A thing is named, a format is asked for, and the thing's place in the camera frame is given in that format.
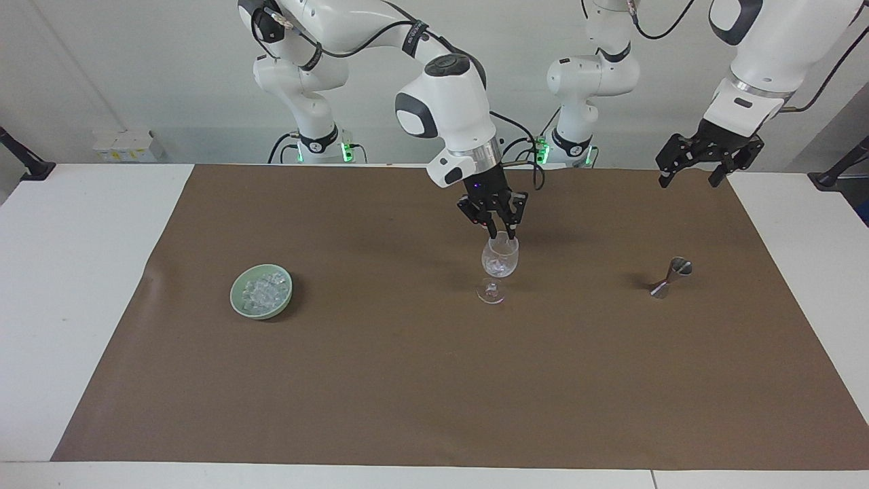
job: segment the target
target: wine glass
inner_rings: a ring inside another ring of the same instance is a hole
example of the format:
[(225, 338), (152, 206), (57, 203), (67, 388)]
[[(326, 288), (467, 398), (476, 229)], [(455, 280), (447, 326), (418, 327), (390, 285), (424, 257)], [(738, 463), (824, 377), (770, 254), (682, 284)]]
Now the wine glass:
[(477, 296), (486, 304), (500, 304), (505, 297), (501, 279), (513, 273), (519, 264), (519, 239), (510, 239), (506, 231), (498, 231), (495, 239), (486, 242), (482, 263), (489, 277), (477, 286)]

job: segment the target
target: bowl of ice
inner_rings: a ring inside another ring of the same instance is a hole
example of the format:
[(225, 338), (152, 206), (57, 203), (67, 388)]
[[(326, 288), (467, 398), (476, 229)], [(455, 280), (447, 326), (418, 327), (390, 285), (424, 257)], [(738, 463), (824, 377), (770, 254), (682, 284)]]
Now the bowl of ice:
[(245, 318), (262, 321), (277, 316), (293, 297), (293, 279), (278, 265), (257, 265), (239, 275), (229, 302)]

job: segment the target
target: brown paper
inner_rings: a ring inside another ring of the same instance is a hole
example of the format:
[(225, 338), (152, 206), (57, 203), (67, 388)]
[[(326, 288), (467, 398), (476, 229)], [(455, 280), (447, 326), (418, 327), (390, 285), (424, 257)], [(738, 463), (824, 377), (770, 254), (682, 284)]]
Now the brown paper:
[[(733, 190), (656, 178), (550, 172), (492, 306), (487, 235), (425, 171), (196, 167), (53, 460), (869, 469)], [(295, 283), (265, 323), (229, 305), (260, 263)]]

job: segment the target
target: green bowl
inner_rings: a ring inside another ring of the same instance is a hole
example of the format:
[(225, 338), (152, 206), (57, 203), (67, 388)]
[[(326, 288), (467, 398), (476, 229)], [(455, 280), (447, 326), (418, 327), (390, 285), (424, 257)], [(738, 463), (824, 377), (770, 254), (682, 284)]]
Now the green bowl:
[[(274, 310), (266, 312), (265, 314), (254, 315), (244, 312), (242, 310), (242, 307), (244, 306), (242, 293), (244, 292), (244, 288), (248, 285), (248, 282), (251, 280), (257, 280), (258, 278), (263, 278), (276, 272), (281, 273), (287, 279), (287, 283), (289, 284), (289, 294), (287, 294), (287, 298)], [(292, 297), (293, 278), (289, 276), (288, 271), (284, 270), (278, 265), (257, 265), (251, 269), (248, 269), (246, 272), (239, 275), (238, 278), (235, 279), (235, 282), (232, 284), (232, 289), (229, 290), (229, 303), (232, 304), (232, 308), (235, 309), (235, 312), (238, 312), (245, 318), (256, 319), (257, 321), (271, 319), (274, 316), (280, 314), (284, 309), (287, 308), (287, 305), (289, 305), (289, 300)]]

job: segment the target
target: green led light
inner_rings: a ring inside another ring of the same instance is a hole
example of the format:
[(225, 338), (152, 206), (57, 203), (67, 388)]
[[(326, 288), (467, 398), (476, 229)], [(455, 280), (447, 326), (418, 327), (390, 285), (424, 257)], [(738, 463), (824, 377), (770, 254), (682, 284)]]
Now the green led light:
[(597, 162), (597, 156), (600, 150), (597, 146), (591, 146), (588, 148), (588, 153), (586, 155), (586, 162), (582, 164), (582, 168), (594, 168), (594, 163)]
[(344, 149), (344, 163), (350, 163), (353, 161), (353, 148), (347, 143), (342, 143), (341, 146)]
[(546, 139), (542, 137), (537, 140), (537, 145), (540, 147), (540, 149), (537, 150), (537, 164), (546, 164), (549, 159), (549, 144), (547, 144)]

